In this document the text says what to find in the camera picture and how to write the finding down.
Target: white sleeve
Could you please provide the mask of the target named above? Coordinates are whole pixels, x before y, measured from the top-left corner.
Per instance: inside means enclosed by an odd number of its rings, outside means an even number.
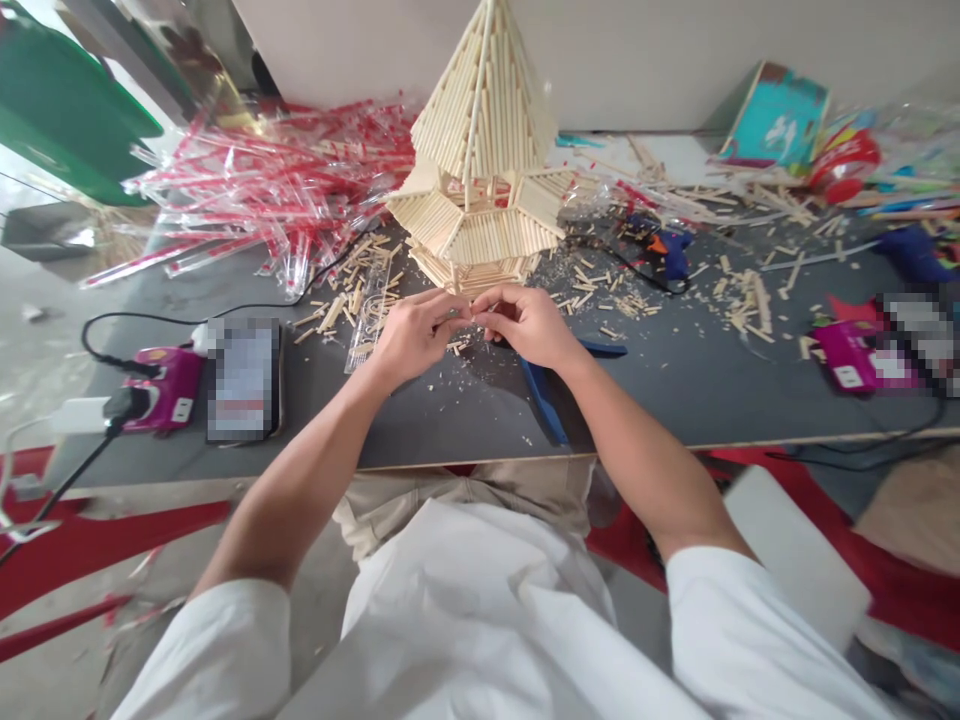
[[[721,548],[688,548],[670,559],[667,584],[674,677],[712,714],[891,717],[753,560]]]
[[[264,580],[217,585],[187,603],[113,720],[254,720],[290,694],[290,599]]]

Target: green container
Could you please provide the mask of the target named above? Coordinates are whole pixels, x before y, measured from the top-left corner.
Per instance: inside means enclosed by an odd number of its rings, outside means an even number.
[[[163,129],[107,70],[18,3],[0,19],[0,143],[105,205],[144,205],[122,180],[151,169],[130,154]]]

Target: pink power supply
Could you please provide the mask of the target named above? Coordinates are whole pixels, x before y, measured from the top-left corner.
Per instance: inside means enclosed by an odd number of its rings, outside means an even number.
[[[880,322],[856,320],[834,323],[811,333],[844,392],[865,394],[922,386],[904,354],[896,346],[882,342],[882,331]]]
[[[167,433],[189,425],[204,358],[190,349],[167,347],[141,350],[134,359],[159,365],[160,374],[151,380],[127,378],[124,381],[124,387],[141,388],[150,394],[147,414],[127,423],[124,432]]]

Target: beige pants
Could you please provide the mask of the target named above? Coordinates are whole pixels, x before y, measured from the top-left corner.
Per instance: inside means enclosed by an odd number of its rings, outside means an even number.
[[[357,562],[403,530],[431,498],[497,505],[586,537],[595,464],[595,458],[489,463],[470,477],[443,468],[357,473],[333,519]]]

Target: blue tool handle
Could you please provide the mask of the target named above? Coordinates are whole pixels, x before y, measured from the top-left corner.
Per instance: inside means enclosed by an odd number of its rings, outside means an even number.
[[[627,354],[627,348],[623,345],[607,345],[606,343],[595,343],[589,340],[580,340],[587,351],[594,357],[623,357]]]
[[[888,255],[907,282],[945,283],[957,273],[940,264],[936,242],[920,225],[891,230],[877,238],[876,252]]]
[[[570,438],[563,431],[563,425],[560,424],[560,416],[557,415],[557,409],[550,402],[550,394],[547,388],[547,371],[540,365],[528,363],[520,358],[520,367],[523,368],[523,374],[527,378],[527,385],[530,386],[530,392],[533,393],[533,401],[540,409],[544,421],[547,423],[547,429],[553,434],[553,439],[561,445],[569,445]]]

